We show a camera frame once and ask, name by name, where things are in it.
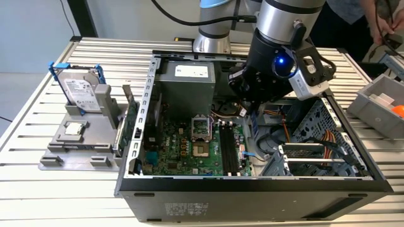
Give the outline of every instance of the person's hand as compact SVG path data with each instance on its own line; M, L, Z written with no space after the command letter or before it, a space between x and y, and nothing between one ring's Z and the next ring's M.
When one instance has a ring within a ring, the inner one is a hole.
M392 28L394 31L401 30L404 28L404 9L397 12L396 19L392 23Z
M393 34L393 30L392 30L389 24L386 23L386 21L384 19L381 19L378 17L377 21L378 21L378 27L380 27L380 30L381 30L381 34L378 32L378 28L377 28L377 25L376 25L376 20L369 22L369 28L370 28L370 35L373 37L373 43L377 44L377 45L381 45L381 43L382 43L381 36L385 33Z

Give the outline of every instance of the white wall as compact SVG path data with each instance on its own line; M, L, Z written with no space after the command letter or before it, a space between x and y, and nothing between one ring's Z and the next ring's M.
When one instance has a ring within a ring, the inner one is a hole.
M64 8L80 35L65 0ZM45 73L72 37L58 0L0 1L0 72Z
M185 21L198 21L198 0L158 0L165 11ZM194 38L197 27L169 20L150 0L88 0L98 37L129 40L172 41ZM252 34L232 32L230 40L250 43Z

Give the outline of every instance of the floor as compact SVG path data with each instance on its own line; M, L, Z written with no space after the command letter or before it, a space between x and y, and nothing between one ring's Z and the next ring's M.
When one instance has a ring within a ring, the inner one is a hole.
M13 120L45 73L0 73L0 116ZM9 126L0 119L0 136Z

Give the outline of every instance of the hard drive label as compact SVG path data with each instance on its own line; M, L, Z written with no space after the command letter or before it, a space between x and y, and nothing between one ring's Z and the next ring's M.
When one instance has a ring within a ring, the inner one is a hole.
M73 99L73 104L84 111L100 111L90 83L84 79L65 79L64 83Z

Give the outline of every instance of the gray storage bin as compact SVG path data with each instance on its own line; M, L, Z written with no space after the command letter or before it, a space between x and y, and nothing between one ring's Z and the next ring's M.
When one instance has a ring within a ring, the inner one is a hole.
M384 93L394 99L392 105L404 105L404 84L380 75L358 92L348 108L364 123L389 139L404 139L404 119L389 108L374 102L369 96Z

